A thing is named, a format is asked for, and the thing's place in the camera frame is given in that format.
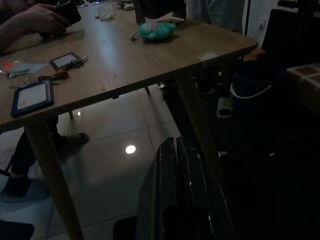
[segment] tile floor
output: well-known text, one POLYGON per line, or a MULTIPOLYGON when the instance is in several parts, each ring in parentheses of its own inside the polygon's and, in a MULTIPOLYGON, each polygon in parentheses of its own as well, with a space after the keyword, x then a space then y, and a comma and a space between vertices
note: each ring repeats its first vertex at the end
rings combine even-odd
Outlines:
MULTIPOLYGON (((139 190, 160 144, 179 130, 157 89, 149 87, 59 116, 61 134, 88 133, 90 142, 62 166, 86 240, 112 240, 114 224, 136 214, 139 190), (136 151, 126 153, 133 145, 136 151)), ((23 129, 0 135, 0 168, 5 169, 23 129)), ((31 177, 43 178, 37 162, 31 177)), ((0 175, 1 188, 6 177, 0 175)), ((30 203, 0 202, 0 219, 31 223, 33 240, 69 240, 51 198, 30 203)))

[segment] pants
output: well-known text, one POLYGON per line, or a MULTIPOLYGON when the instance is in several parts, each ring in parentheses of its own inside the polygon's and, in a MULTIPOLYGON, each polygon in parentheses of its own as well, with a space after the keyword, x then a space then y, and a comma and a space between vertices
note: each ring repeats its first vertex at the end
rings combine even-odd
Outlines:
POLYGON ((189 18, 243 33, 245 0, 187 0, 186 3, 189 18))
MULTIPOLYGON (((58 131, 57 123, 59 119, 58 116, 52 117, 46 121, 50 133, 55 133, 58 131)), ((12 167, 11 172, 15 174, 27 175, 29 168, 35 163, 36 156, 30 145, 29 139, 26 132, 24 132, 15 148, 15 152, 11 157, 12 167)))

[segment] teal plush toy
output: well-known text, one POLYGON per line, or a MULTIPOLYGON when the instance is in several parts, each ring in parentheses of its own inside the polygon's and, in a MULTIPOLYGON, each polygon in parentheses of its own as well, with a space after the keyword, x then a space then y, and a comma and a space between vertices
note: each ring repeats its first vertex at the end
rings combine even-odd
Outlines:
POLYGON ((146 22, 139 27, 139 31, 132 36, 131 40, 156 41, 166 39, 177 29, 176 25, 168 22, 146 22))

